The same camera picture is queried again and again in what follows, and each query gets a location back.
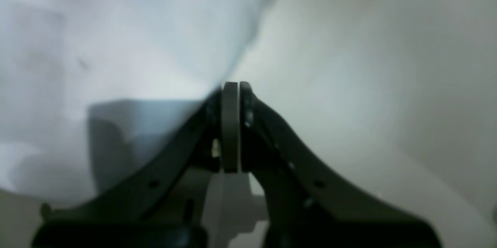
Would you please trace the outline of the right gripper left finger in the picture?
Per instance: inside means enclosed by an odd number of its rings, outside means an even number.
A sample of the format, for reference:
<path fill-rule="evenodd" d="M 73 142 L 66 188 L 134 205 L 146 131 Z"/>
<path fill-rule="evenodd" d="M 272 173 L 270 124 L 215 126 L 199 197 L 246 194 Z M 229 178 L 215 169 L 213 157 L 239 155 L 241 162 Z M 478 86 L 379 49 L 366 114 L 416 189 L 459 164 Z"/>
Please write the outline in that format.
<path fill-rule="evenodd" d="M 238 84 L 226 82 L 138 173 L 96 199 L 55 212 L 36 232 L 33 248 L 206 248 L 188 200 L 181 221 L 146 220 L 195 161 L 206 170 L 238 171 Z"/>

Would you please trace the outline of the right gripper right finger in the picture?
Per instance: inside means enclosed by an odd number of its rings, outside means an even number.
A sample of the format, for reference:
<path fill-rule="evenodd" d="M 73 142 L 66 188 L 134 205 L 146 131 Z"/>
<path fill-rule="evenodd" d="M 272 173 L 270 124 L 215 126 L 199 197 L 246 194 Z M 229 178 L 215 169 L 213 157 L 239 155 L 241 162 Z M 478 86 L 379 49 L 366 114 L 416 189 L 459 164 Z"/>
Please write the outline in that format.
<path fill-rule="evenodd" d="M 265 248 L 440 248 L 422 218 L 373 197 L 325 165 L 248 82 L 240 83 L 241 167 L 262 186 Z"/>

